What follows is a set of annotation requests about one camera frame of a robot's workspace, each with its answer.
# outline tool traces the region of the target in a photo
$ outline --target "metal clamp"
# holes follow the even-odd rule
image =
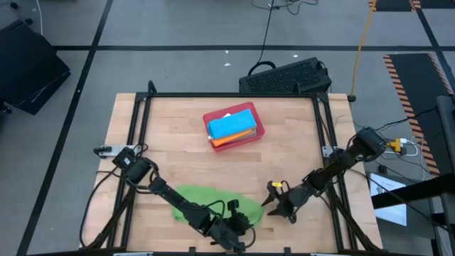
[[[120,153],[123,148],[130,148],[134,150],[135,154],[138,154],[142,150],[142,146],[134,145],[102,145],[99,148],[93,149],[93,153],[99,156],[101,159],[105,159],[108,156],[116,156]]]

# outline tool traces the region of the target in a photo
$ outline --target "green cloth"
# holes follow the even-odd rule
[[[237,199],[239,201],[239,208],[237,208],[237,211],[245,214],[248,217],[250,224],[252,225],[259,224],[262,214],[264,213],[264,208],[261,207],[260,203],[245,198],[239,193],[221,191],[217,190],[216,188],[194,185],[179,186],[176,191],[191,203],[197,203],[200,206],[206,206],[216,200],[224,201],[226,205],[224,218],[230,217],[230,211],[228,211],[228,202],[234,199]],[[217,213],[221,213],[223,206],[221,203],[216,203],[215,205],[211,206],[210,209],[214,210]],[[184,223],[188,222],[183,217],[182,212],[175,209],[174,207],[172,208],[172,215],[177,221]]]

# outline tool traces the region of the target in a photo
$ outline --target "cable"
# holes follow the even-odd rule
[[[265,29],[265,36],[264,36],[264,42],[262,43],[261,56],[259,57],[259,60],[257,61],[257,63],[259,63],[261,61],[262,54],[264,53],[265,41],[267,39],[267,34],[269,33],[270,17],[272,17],[272,9],[273,8],[270,8],[270,10],[269,10],[269,20],[267,21],[267,28]]]
[[[43,35],[43,14],[41,13],[41,6],[40,6],[40,1],[39,0],[36,0],[36,6],[38,7],[38,11],[40,13],[41,35]]]
[[[270,6],[269,8],[263,7],[263,6],[257,6],[257,5],[255,4],[255,0],[251,0],[250,3],[251,3],[251,5],[253,5],[253,6],[256,7],[256,8],[264,9],[264,10],[268,10],[268,11],[270,11],[270,9],[272,9],[272,10],[279,10],[280,8],[287,7],[287,8],[288,8],[288,12],[291,13],[291,14],[294,14],[294,13],[292,13],[292,12],[289,10],[289,6],[291,6],[291,5],[293,5],[293,4],[297,3],[297,2],[300,2],[300,3],[299,3],[299,7],[298,7],[298,9],[297,9],[297,13],[296,13],[296,14],[299,14],[299,12],[300,12],[300,5],[301,5],[301,4],[309,4],[309,5],[317,5],[317,4],[319,4],[319,0],[314,0],[313,2],[307,2],[307,1],[303,1],[303,0],[297,0],[297,1],[296,1],[296,0],[288,0],[288,1],[286,2],[285,5],[281,5],[281,6],[280,6],[280,5],[273,6],[273,5],[269,4],[269,6]]]
[[[141,156],[142,153],[144,153],[145,151],[147,151],[149,149],[149,145],[146,144],[146,143],[142,143],[142,144],[137,144],[136,146],[134,146],[133,148],[133,151],[138,147],[138,146],[141,146],[141,151],[137,152],[136,156]]]
[[[282,183],[282,184],[283,184],[283,183],[286,184],[286,186],[287,186],[287,191],[291,190],[291,187],[289,186],[289,183],[288,183],[287,181],[282,181],[281,183]]]
[[[383,165],[383,164],[381,164],[380,162],[378,162],[378,161],[376,161],[376,160],[375,160],[375,162],[376,162],[376,164]],[[401,177],[407,179],[409,182],[417,183],[416,181],[413,181],[412,179],[407,178],[407,177],[404,176],[403,174],[401,174],[401,173],[399,173],[398,171],[395,171],[395,170],[389,168],[388,166],[385,166],[385,168],[387,168],[387,170],[392,171],[393,173],[396,173],[396,174],[400,175]]]
[[[371,17],[373,16],[373,9],[375,8],[376,6],[376,0],[373,0],[373,5],[371,6],[370,8],[370,13],[368,14],[368,19],[367,19],[367,23],[365,24],[365,28],[363,29],[363,35],[362,35],[362,38],[360,40],[360,45],[358,46],[358,49],[357,49],[357,54],[355,56],[355,64],[354,64],[354,73],[353,73],[353,86],[352,88],[350,89],[350,96],[354,96],[354,92],[355,92],[355,77],[357,75],[357,66],[358,66],[358,61],[360,60],[360,52],[362,51],[362,46],[365,42],[365,38],[366,38],[366,35],[367,35],[367,31],[368,31],[368,27],[370,26],[370,22],[371,22]]]
[[[322,197],[322,195],[320,196],[320,198],[322,199],[322,201],[324,201],[324,203],[326,204],[326,206],[328,207],[328,209],[329,209],[330,211],[332,211],[332,208],[330,208],[330,205],[327,203],[327,200],[326,200],[324,197]]]
[[[393,193],[392,191],[389,191],[388,189],[386,189],[385,187],[381,186],[378,182],[376,182],[375,180],[373,180],[372,178],[366,176],[365,174],[357,171],[357,170],[354,170],[354,169],[349,169],[351,171],[354,171],[356,172],[357,174],[360,174],[361,176],[364,176],[368,181],[372,181],[373,183],[375,183],[376,185],[378,185],[379,187],[381,187],[382,189],[384,189],[384,191],[386,191],[387,193],[389,193],[391,196],[393,196],[395,199],[397,199],[398,201],[400,201],[401,203],[404,203],[407,207],[411,208],[412,210],[415,210],[416,213],[420,214],[422,217],[426,218],[430,223],[433,223],[433,225],[436,225],[440,228],[442,228],[443,230],[447,231],[448,233],[451,233],[450,230],[446,227],[444,227],[443,225],[437,223],[436,221],[432,220],[431,218],[428,218],[425,214],[423,214],[420,210],[417,210],[414,206],[411,206],[410,204],[406,203],[406,201],[402,198],[400,198],[399,196],[397,196],[395,193]]]
[[[80,228],[79,228],[79,242],[82,245],[82,247],[86,247],[84,240],[82,238],[82,231],[84,229],[85,219],[87,217],[88,208],[90,207],[90,202],[92,201],[93,195],[95,194],[97,189],[100,187],[100,185],[103,182],[105,182],[107,180],[107,178],[109,178],[114,173],[115,170],[117,170],[117,167],[113,168],[112,171],[109,171],[109,173],[104,178],[102,178],[100,182],[98,182],[98,184],[93,188],[92,193],[88,197],[87,205],[85,206],[84,215],[82,216],[82,222],[81,222]]]
[[[415,119],[416,117],[418,117],[418,116],[420,116],[420,115],[422,115],[422,114],[425,114],[425,113],[434,111],[434,110],[436,110],[436,109],[437,109],[436,107],[433,107],[433,108],[431,108],[431,109],[429,109],[429,110],[424,110],[424,111],[422,111],[422,112],[420,112],[420,113],[414,115],[413,117],[406,117],[406,118],[404,118],[404,119],[401,119],[401,120],[398,120],[398,121],[395,121],[395,122],[390,122],[390,123],[384,124],[384,125],[382,125],[381,127],[377,128],[377,129],[375,129],[375,130],[376,130],[376,131],[377,131],[377,130],[382,130],[384,127],[388,127],[388,126],[390,126],[390,125],[392,125],[392,124],[399,124],[399,123],[405,122],[405,121],[407,121],[407,120],[409,120],[409,119]]]
[[[97,171],[97,174],[110,174],[111,171]],[[119,174],[116,174],[116,173],[112,173],[113,176],[116,176],[117,178],[122,178],[120,177]]]
[[[438,231],[438,236],[439,236],[439,238],[441,239],[442,247],[444,248],[444,251],[446,251],[446,254],[447,254],[448,256],[450,256],[451,254],[450,254],[449,251],[447,250],[446,243],[444,242],[444,239],[442,239],[442,235],[439,234],[439,231]]]
[[[256,8],[264,9],[264,10],[268,10],[268,11],[270,11],[271,9],[276,9],[276,10],[278,10],[280,7],[284,7],[284,6],[273,6],[273,5],[271,5],[269,8],[267,8],[267,7],[257,6],[257,5],[255,4],[255,0],[251,0],[250,3],[251,3],[251,5],[253,5],[253,6],[256,7]]]
[[[296,12],[296,13],[293,13],[289,7],[290,7],[292,4],[295,4],[295,3],[297,3],[297,2],[299,2],[299,5],[297,6],[297,12]],[[319,0],[314,0],[314,2],[312,2],[312,3],[307,2],[307,1],[303,1],[303,0],[286,0],[286,8],[287,8],[287,11],[288,11],[290,14],[292,14],[292,15],[298,15],[299,12],[300,12],[300,6],[301,6],[302,4],[317,5],[317,4],[319,4]]]
[[[252,226],[250,229],[253,232],[253,240],[251,240],[251,243],[249,243],[248,245],[245,246],[245,249],[252,247],[254,245],[254,243],[256,242],[256,230]]]
[[[336,127],[336,124],[338,123],[338,120],[339,120],[340,118],[342,118],[342,117],[344,117],[344,114],[342,114],[341,116],[338,116],[338,117],[335,119],[335,124],[333,125],[333,128]]]
[[[396,154],[396,156],[398,156],[398,159],[400,159],[400,160],[402,160],[402,161],[404,161],[404,162],[407,162],[408,164],[414,164],[415,166],[418,166],[418,167],[422,168],[422,170],[424,170],[424,171],[427,172],[428,174],[433,175],[430,171],[426,170],[422,165],[413,163],[413,162],[411,162],[411,161],[406,161],[406,160],[404,160],[399,154]],[[385,158],[384,156],[381,156],[381,158],[384,159],[384,160],[392,160],[392,159],[387,159],[387,158]]]
[[[416,144],[408,144],[408,145],[412,145],[414,148],[415,148],[415,153],[413,154],[405,154],[403,156],[417,156],[419,154],[419,149],[417,148]],[[395,151],[384,151],[384,153],[386,154],[399,154],[398,152],[395,152]]]

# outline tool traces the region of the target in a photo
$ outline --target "pink plastic bin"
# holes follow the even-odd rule
[[[255,105],[252,102],[245,102],[245,103],[242,103],[239,105],[235,105],[232,107],[228,107],[228,108],[225,108],[222,110],[217,110],[217,111],[210,112],[210,113],[203,115],[202,119],[204,120],[205,128],[207,129],[207,134],[208,134],[207,124],[210,121],[212,121],[214,119],[220,119],[220,118],[224,117],[227,113],[235,114],[237,112],[240,112],[240,111],[246,110],[246,109],[251,110],[251,113],[253,114],[253,117],[256,121],[256,136],[253,138],[243,139],[238,142],[229,142],[229,143],[223,144],[221,146],[213,146],[213,144],[210,143],[210,145],[212,145],[212,148],[215,152],[223,151],[226,149],[231,149],[234,146],[240,146],[240,145],[246,144],[248,142],[257,141],[258,139],[261,139],[262,136],[264,136],[265,130],[264,130],[264,127],[262,126],[261,119],[259,118],[259,115],[257,114]]]

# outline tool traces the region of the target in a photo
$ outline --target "gray floor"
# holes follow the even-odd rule
[[[18,1],[18,15],[39,21],[34,1]],[[42,0],[43,35],[56,46],[89,46],[106,0]],[[258,5],[268,1],[256,0]],[[455,10],[424,10],[442,46],[455,45],[451,25]],[[267,11],[248,0],[114,0],[100,45],[184,46],[260,45]],[[367,1],[321,0],[301,7],[298,16],[274,11],[268,44],[355,46],[368,16]],[[39,31],[35,22],[32,28]],[[366,45],[430,46],[415,12],[374,13]],[[379,127],[404,118],[382,56],[395,52],[364,52],[358,67],[353,116],[360,125]],[[0,248],[14,255],[35,203],[59,136],[75,86],[87,57],[85,51],[59,51],[72,75],[44,108],[31,116],[19,110],[0,119]],[[455,53],[444,53],[455,66]],[[329,69],[333,92],[350,92],[355,52],[266,51],[263,60],[284,65],[316,56]],[[152,79],[160,92],[235,92],[238,78],[256,63],[259,51],[97,51],[58,163],[41,218],[28,253],[74,250],[83,208],[93,187],[99,160],[92,149],[103,143],[114,97],[118,92],[145,90]],[[408,123],[384,132],[411,138]],[[418,163],[418,158],[409,158]],[[422,179],[418,166],[379,160],[390,168]],[[375,170],[374,164],[366,169]],[[397,237],[380,224],[385,247],[393,252],[431,254],[429,241]]]

